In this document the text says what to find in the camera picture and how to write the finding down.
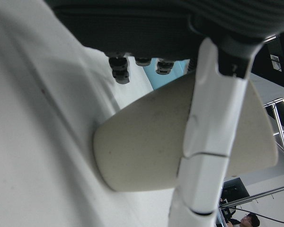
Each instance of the person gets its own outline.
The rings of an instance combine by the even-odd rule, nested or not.
[[[260,226],[260,221],[257,216],[253,213],[249,213],[243,217],[240,221],[236,219],[230,219],[227,223],[228,227],[258,227]]]

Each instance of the metal frame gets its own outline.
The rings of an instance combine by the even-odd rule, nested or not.
[[[277,143],[278,147],[281,148],[284,151],[284,131],[282,129],[281,120],[280,120],[280,117],[279,117],[278,109],[276,107],[276,104],[279,103],[279,102],[282,102],[283,100],[284,100],[284,97],[275,99],[274,101],[266,103],[264,105],[264,107],[269,107],[269,106],[272,107],[272,110],[273,110],[273,113],[274,113],[274,116],[275,116],[275,120],[276,120],[277,125],[278,125],[279,135],[280,135],[282,145],[278,144],[277,142],[276,143]]]

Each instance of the black cable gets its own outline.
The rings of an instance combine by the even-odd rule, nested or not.
[[[248,212],[248,213],[253,213],[253,214],[256,214],[256,215],[258,215],[260,217],[263,217],[263,218],[266,218],[266,219],[273,220],[273,221],[280,222],[280,223],[284,224],[283,221],[279,221],[279,220],[276,220],[276,219],[273,219],[273,218],[269,218],[269,217],[266,217],[266,216],[263,216],[263,215],[260,215],[260,214],[248,211],[248,210],[243,210],[243,209],[239,209],[239,208],[235,208],[235,207],[220,207],[220,208],[232,208],[232,209],[235,209],[235,210],[241,210],[241,211],[245,211],[245,212]]]

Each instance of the white wall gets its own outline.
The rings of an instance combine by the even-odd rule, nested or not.
[[[284,186],[284,155],[280,153],[278,164],[274,167],[239,176],[250,195],[266,192]],[[284,221],[284,191],[253,200],[237,206],[270,218]],[[240,220],[248,212],[236,211],[233,218]],[[261,227],[284,227],[284,224],[259,217]]]

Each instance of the beige cone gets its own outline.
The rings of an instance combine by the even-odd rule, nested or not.
[[[176,185],[195,74],[185,75],[124,108],[95,133],[98,168],[116,191]],[[249,82],[227,176],[275,165],[272,128]]]

